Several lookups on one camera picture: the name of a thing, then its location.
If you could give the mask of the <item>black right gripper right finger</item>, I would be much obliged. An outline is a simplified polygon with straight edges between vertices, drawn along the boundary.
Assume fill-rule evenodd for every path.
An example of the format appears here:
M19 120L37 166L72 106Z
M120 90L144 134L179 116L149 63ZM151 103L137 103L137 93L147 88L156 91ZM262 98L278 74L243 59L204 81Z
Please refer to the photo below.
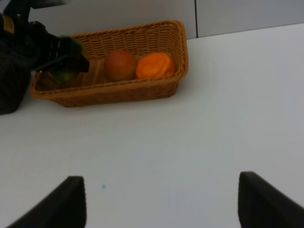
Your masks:
M242 228L302 228L304 208L252 171L239 175L238 218Z

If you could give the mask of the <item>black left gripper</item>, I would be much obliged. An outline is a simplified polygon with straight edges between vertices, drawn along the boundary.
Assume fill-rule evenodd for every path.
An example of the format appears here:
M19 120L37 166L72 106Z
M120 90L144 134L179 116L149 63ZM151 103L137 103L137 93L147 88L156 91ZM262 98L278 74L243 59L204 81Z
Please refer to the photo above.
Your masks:
M67 57L62 54L79 57ZM81 43L74 37L57 37L37 21L0 15L0 60L36 71L67 70L88 72L90 62L84 57Z

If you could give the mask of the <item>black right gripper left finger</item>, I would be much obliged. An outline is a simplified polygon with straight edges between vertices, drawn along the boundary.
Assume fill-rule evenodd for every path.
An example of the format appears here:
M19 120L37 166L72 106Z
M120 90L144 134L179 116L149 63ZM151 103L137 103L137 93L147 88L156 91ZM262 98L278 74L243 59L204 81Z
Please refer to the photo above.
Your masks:
M84 178L69 176L9 227L84 228L87 220L85 193Z

